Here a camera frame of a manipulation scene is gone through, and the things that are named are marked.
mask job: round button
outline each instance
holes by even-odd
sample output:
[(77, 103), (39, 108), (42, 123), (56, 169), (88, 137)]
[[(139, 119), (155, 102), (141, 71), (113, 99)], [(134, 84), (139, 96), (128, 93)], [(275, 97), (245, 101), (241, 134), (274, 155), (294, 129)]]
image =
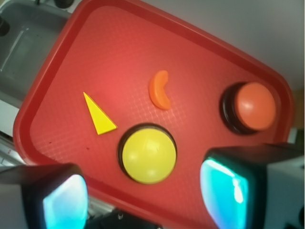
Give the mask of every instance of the round button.
[(243, 85), (236, 94), (234, 106), (239, 121), (250, 129), (265, 130), (275, 120), (275, 100), (260, 83)]
[(160, 126), (139, 125), (121, 139), (118, 158), (121, 168), (132, 179), (155, 184), (166, 179), (176, 164), (173, 137)]

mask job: yellow button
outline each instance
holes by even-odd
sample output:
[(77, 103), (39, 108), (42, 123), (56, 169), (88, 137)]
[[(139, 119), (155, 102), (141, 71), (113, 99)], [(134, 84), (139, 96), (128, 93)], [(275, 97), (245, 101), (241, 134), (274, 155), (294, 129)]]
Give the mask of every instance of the yellow button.
[(173, 139), (161, 129), (137, 130), (126, 140), (122, 162), (128, 175), (143, 184), (155, 184), (167, 178), (176, 164)]

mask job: tray rim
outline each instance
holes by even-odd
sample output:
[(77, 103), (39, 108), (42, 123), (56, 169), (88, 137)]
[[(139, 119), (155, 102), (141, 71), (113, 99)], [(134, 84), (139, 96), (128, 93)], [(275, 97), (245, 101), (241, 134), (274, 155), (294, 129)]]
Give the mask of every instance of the tray rim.
[[(90, 9), (103, 6), (114, 6), (123, 10), (126, 10), (126, 8), (122, 8), (122, 6), (127, 7), (127, 9), (130, 10), (128, 12), (133, 14), (136, 13), (137, 16), (142, 18), (145, 16), (146, 18), (144, 19), (166, 28), (179, 36), (189, 36), (191, 38), (189, 39), (190, 41), (199, 44), (200, 46), (202, 46), (201, 43), (204, 40), (206, 49), (211, 50), (220, 56), (230, 56), (231, 58), (229, 61), (237, 64), (246, 71), (250, 71), (256, 75), (259, 75), (259, 73), (269, 75), (270, 78), (268, 80), (274, 83), (274, 88), (278, 93), (279, 91), (281, 92), (281, 101), (284, 99), (285, 103), (290, 106), (285, 108), (286, 114), (283, 118), (281, 118), (282, 120), (285, 120), (285, 123), (280, 122), (279, 126), (277, 127), (277, 130), (281, 130), (277, 131), (277, 133), (280, 133), (277, 135), (280, 136), (274, 138), (277, 138), (277, 141), (279, 142), (287, 140), (290, 126), (293, 121), (294, 105), (290, 88), (280, 74), (248, 54), (214, 37), (213, 35), (140, 0), (83, 0), (68, 19), (65, 27), (60, 33), (56, 43), (54, 44), (32, 87), (30, 88), (30, 91), (26, 96), (15, 120), (13, 128), (13, 140), (17, 151), (28, 164), (46, 165), (58, 163), (55, 160), (42, 155), (35, 149), (30, 139), (31, 123), (41, 102), (44, 99), (45, 94), (47, 93), (49, 86), (52, 83), (52, 80), (56, 76), (62, 60), (69, 52), (74, 38), (77, 37), (77, 33), (81, 30), (86, 21), (81, 20), (80, 17), (87, 13), (85, 15), (87, 19), (89, 14), (92, 12)], [(31, 158), (31, 155), (33, 154), (36, 154), (35, 159), (33, 159), (33, 157)], [(201, 228), (204, 226), (202, 224), (198, 224), (198, 222), (182, 218), (180, 215), (175, 215), (172, 212), (162, 209), (161, 207), (138, 200), (137, 198), (132, 197), (123, 191), (112, 188), (111, 186), (98, 182), (88, 176), (85, 176), (85, 179), (88, 184), (89, 193), (92, 196), (102, 199), (105, 202), (114, 204), (115, 206), (127, 210), (134, 215), (159, 224), (161, 223), (166, 226), (171, 226), (173, 228)]]

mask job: orange button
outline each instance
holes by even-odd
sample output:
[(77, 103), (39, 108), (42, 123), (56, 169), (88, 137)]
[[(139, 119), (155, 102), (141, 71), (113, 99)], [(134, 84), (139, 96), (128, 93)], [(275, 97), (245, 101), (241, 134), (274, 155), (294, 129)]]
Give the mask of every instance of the orange button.
[(247, 83), (235, 97), (235, 112), (243, 125), (253, 130), (265, 130), (275, 120), (275, 100), (260, 83)]

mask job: white wall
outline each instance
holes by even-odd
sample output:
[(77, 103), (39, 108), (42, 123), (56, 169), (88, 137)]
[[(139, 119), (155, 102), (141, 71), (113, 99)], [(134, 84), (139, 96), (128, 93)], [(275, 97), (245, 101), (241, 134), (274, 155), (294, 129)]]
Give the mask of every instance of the white wall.
[(226, 41), (304, 88), (303, 0), (143, 0)]

